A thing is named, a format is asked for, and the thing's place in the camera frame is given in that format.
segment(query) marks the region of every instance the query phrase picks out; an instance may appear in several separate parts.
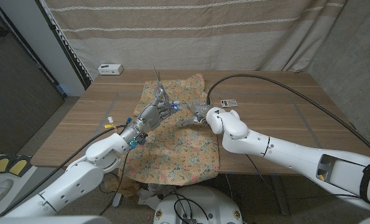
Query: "wooden table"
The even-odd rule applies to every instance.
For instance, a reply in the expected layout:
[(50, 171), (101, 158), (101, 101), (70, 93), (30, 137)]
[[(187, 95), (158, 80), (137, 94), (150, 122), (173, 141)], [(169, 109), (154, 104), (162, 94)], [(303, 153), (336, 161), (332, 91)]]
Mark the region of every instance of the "wooden table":
[[(206, 91), (219, 79), (235, 73), (253, 73), (286, 84), (348, 122), (316, 81), (307, 73), (292, 72), (234, 72), (234, 71), (160, 71), (161, 79), (186, 79), (202, 73)], [(116, 124), (133, 117), (141, 98), (144, 82), (156, 80), (152, 70), (126, 70), (120, 76), (98, 76), (84, 95), (57, 126), (37, 151), (31, 162), (37, 167), (56, 167), (73, 154), (94, 134), (104, 129), (106, 117)], [(255, 78), (232, 78), (219, 84), (211, 94), (212, 103), (236, 99), (235, 109), (248, 128), (304, 146), (339, 149), (370, 156), (370, 150), (348, 130), (289, 91)], [(255, 168), (248, 158), (223, 149), (218, 136), (220, 172), (253, 174)], [(293, 170), (278, 166), (260, 157), (252, 157), (263, 174), (294, 174)]]

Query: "table leg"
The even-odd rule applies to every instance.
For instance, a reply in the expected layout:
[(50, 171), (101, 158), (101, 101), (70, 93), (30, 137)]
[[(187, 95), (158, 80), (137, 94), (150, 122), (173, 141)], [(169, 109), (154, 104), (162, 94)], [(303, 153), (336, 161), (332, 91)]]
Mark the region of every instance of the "table leg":
[(282, 179), (279, 175), (272, 175), (273, 189), (276, 192), (277, 201), (279, 202), (280, 213), (290, 215), (289, 205), (285, 197)]
[(120, 205), (121, 205), (121, 202), (123, 201), (123, 198), (124, 196), (120, 193), (116, 193), (116, 195), (114, 196), (114, 199), (113, 199), (113, 202), (112, 202), (112, 206), (114, 208), (118, 208)]

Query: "yellow label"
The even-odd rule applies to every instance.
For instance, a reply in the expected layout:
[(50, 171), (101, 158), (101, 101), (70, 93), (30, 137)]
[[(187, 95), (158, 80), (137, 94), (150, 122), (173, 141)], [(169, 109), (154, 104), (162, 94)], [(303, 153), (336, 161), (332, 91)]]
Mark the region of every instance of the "yellow label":
[(325, 181), (323, 175), (319, 175), (319, 178), (320, 178), (320, 180)]

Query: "white device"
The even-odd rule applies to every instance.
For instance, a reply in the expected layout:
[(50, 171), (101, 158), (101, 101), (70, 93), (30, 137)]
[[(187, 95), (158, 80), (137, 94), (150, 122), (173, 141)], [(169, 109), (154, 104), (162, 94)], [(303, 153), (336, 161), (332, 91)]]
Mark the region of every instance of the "white device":
[(263, 157), (293, 169), (331, 194), (370, 210), (370, 157), (353, 152), (318, 149), (266, 136), (248, 129), (234, 110), (210, 108), (206, 121), (215, 134), (223, 133), (229, 152)]
[(119, 75), (123, 71), (121, 64), (101, 64), (98, 68), (101, 75)]
[(237, 101), (236, 100), (221, 100), (222, 107), (237, 107)]

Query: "black strap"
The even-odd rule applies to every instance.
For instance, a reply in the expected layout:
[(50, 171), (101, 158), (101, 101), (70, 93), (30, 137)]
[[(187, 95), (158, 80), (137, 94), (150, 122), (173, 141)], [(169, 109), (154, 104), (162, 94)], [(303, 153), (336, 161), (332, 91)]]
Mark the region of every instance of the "black strap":
[(361, 179), (360, 182), (360, 198), (370, 204), (370, 201), (367, 198), (367, 188), (369, 187), (369, 183), (370, 183), (370, 165), (367, 165), (366, 168), (363, 169), (363, 178)]

